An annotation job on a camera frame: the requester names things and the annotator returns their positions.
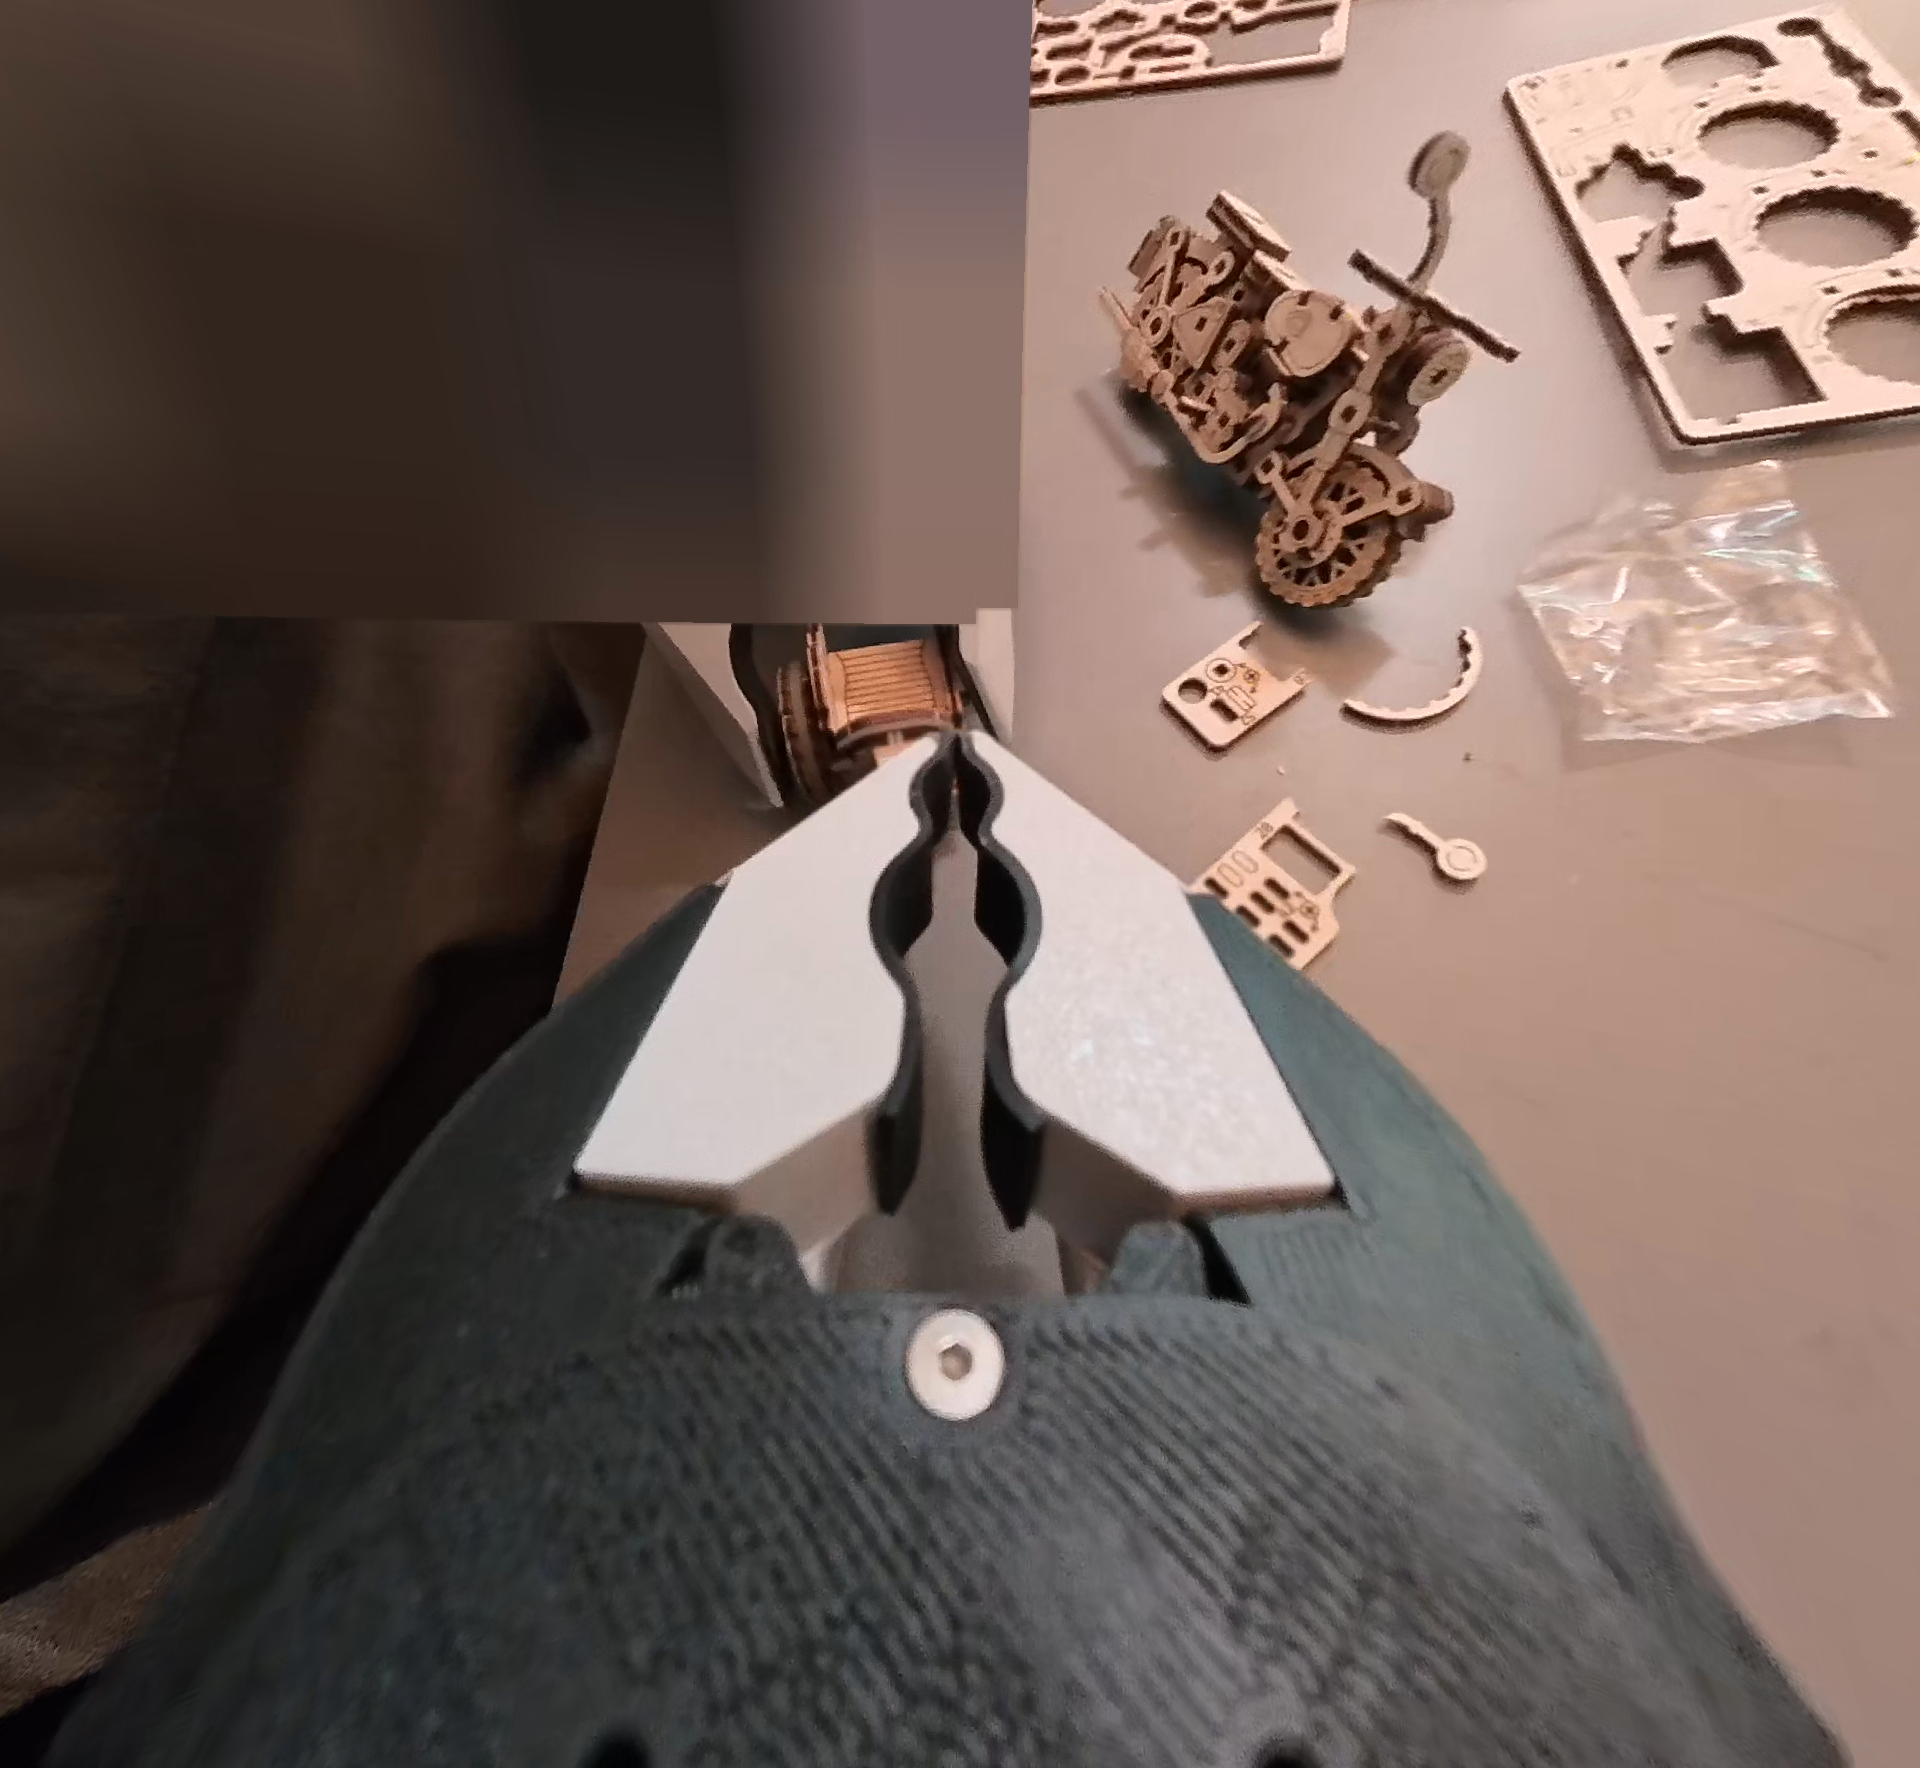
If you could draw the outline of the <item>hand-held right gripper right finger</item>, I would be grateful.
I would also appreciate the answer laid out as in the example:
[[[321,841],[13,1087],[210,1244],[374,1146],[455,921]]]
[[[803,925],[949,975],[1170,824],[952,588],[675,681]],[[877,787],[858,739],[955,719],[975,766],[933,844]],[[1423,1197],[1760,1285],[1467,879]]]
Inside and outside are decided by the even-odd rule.
[[[1003,1220],[1330,1202],[1331,1163],[1182,883],[982,731],[957,739],[957,798],[1003,964],[982,1089]]]

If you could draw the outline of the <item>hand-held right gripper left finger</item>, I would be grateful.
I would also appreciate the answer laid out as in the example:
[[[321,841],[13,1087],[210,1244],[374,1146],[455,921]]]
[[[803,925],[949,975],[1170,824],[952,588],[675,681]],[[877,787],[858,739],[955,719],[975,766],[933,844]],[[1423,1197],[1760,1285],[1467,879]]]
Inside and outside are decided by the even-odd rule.
[[[738,863],[574,1161],[590,1188],[725,1217],[876,1217],[923,1148],[907,953],[957,736],[934,733]]]

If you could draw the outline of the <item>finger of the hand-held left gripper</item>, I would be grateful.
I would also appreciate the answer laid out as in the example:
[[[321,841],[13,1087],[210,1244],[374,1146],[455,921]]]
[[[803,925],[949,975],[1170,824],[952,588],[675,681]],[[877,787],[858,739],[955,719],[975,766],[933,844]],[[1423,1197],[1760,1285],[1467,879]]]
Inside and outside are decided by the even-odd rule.
[[[1010,743],[1015,705],[1015,618],[972,615],[958,623],[938,623],[934,631],[961,699],[961,719]]]
[[[778,682],[756,654],[754,622],[646,622],[646,646],[659,651],[732,766],[782,810],[800,806]]]

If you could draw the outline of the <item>wooden sidecar seat assembly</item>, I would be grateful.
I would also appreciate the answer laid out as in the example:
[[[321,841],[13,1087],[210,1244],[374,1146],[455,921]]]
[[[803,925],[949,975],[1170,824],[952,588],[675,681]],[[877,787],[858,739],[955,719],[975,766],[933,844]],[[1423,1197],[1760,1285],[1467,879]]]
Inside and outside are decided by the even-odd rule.
[[[773,705],[788,797],[822,806],[907,743],[965,724],[958,630],[884,630],[880,639],[835,647],[827,623],[808,623],[800,651],[778,671]]]

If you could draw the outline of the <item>grey desk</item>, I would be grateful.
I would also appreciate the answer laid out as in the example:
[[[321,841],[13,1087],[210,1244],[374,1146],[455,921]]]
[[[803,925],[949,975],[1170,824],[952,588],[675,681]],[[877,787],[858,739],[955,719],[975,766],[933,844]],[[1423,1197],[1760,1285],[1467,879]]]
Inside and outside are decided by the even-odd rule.
[[[1019,754],[1188,879],[1282,797],[1355,883],[1314,981],[1476,1137],[1567,1273],[1667,1483],[1857,1764],[1916,1764],[1916,424],[1783,453],[1899,710],[1701,747],[1592,745],[1517,599],[1676,451],[1501,101],[1509,78],[1838,4],[1916,81],[1916,0],[1363,0],[1331,75],[1031,116]],[[1209,758],[1164,676],[1253,610],[1237,507],[1119,406],[1095,292],[1230,188],[1318,280],[1406,266],[1433,131],[1471,163],[1439,288],[1519,343],[1426,418],[1458,495],[1373,599],[1263,638],[1304,699]],[[1476,693],[1419,705],[1478,631]],[[1488,856],[1452,885],[1382,825]]]

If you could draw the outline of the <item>wooden card with grid holes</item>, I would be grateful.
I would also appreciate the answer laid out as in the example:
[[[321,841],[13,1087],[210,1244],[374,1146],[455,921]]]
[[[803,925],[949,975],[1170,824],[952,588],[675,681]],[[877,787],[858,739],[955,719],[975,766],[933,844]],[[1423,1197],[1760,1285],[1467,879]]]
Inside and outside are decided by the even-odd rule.
[[[1287,867],[1280,850],[1314,862],[1325,880],[1310,887]],[[1355,880],[1355,863],[1339,856],[1301,819],[1285,797],[1252,829],[1215,858],[1187,891],[1211,897],[1237,917],[1285,964],[1304,971],[1338,939],[1338,897]]]

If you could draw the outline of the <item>wooden card with round hole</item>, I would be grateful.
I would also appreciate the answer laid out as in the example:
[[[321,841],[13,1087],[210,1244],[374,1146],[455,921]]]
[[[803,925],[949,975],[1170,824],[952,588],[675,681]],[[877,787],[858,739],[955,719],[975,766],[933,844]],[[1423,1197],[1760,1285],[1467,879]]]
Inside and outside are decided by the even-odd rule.
[[[1234,747],[1309,687],[1303,669],[1277,672],[1253,651],[1258,633],[1260,623],[1236,631],[1164,684],[1164,709],[1211,752]]]

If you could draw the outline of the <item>wooden key-shaped piece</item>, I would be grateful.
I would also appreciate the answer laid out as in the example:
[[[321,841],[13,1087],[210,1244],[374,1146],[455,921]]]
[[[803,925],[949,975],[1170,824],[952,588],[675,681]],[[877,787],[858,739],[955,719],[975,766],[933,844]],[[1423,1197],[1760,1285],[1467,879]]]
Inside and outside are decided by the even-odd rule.
[[[1406,812],[1388,812],[1382,825],[1406,844],[1424,851],[1430,866],[1452,885],[1476,885],[1488,871],[1486,851],[1467,837],[1450,837],[1433,832],[1424,821]]]

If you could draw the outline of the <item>wooden motorcycle model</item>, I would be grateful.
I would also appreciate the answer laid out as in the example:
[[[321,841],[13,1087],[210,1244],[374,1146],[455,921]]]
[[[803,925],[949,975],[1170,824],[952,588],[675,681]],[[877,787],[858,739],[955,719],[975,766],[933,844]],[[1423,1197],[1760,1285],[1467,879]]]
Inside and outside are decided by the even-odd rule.
[[[1253,566],[1287,607],[1357,604],[1454,514],[1452,493],[1404,462],[1420,411],[1476,351],[1519,361],[1431,288],[1467,162],[1452,131],[1413,154],[1406,183],[1426,206],[1426,240],[1408,275],[1350,254],[1385,307],[1307,283],[1271,223],[1230,192],[1203,226],[1162,219],[1130,259],[1130,292],[1098,293],[1121,384],[1164,411],[1198,462],[1260,497]]]

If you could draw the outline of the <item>wooden toothed arc piece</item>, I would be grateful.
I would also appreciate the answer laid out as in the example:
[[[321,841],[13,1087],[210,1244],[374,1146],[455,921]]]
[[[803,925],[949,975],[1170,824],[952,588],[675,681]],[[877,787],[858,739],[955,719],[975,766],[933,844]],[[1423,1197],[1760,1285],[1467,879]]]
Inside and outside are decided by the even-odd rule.
[[[1419,705],[1380,705],[1375,700],[1345,697],[1339,703],[1343,717],[1365,727],[1413,730],[1450,717],[1466,699],[1476,693],[1484,669],[1484,650],[1478,631],[1469,625],[1458,630],[1458,675],[1454,681]]]

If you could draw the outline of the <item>person's dark trouser leg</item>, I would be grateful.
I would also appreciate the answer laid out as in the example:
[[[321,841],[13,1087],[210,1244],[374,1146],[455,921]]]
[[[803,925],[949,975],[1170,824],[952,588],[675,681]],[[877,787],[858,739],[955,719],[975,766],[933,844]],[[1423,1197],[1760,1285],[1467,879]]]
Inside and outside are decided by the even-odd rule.
[[[635,623],[3,618],[3,1711],[89,1673],[298,1299],[545,1010]]]

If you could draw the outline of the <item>clear plastic bag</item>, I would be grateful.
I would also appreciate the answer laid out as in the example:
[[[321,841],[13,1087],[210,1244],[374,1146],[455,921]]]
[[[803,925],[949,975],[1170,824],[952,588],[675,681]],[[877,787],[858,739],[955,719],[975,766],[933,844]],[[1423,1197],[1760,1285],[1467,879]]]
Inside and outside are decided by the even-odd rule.
[[[1550,537],[1517,599],[1592,745],[1708,745],[1898,714],[1788,466],[1635,492]]]

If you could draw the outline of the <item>wooden sheet with small cutouts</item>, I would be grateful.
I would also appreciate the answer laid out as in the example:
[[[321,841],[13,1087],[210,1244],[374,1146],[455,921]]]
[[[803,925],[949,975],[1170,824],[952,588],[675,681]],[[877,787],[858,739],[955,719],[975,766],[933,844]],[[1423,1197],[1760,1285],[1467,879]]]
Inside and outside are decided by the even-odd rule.
[[[1031,0],[1028,101],[1331,71],[1351,0]]]

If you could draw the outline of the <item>wooden sheet with large circles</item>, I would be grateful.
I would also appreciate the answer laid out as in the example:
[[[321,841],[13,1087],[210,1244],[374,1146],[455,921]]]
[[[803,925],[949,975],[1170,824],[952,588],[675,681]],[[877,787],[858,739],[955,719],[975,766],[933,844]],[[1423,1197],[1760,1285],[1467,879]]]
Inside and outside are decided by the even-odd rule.
[[[1838,7],[1515,75],[1504,105],[1671,437],[1916,416],[1916,89]]]

